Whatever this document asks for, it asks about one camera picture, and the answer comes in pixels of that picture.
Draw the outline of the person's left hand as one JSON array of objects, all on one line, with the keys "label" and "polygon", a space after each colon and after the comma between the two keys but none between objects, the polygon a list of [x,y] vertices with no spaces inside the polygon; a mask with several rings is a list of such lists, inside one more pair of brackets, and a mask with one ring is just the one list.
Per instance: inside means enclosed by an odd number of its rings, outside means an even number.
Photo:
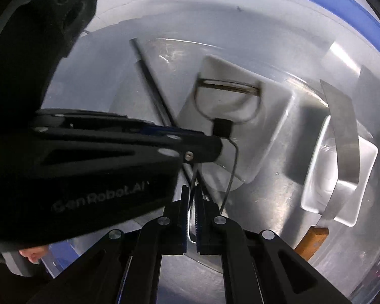
[{"label": "person's left hand", "polygon": [[49,251],[49,246],[38,246],[29,249],[19,250],[19,254],[21,254],[24,258],[27,258],[31,263],[37,264],[38,261],[47,255]]}]

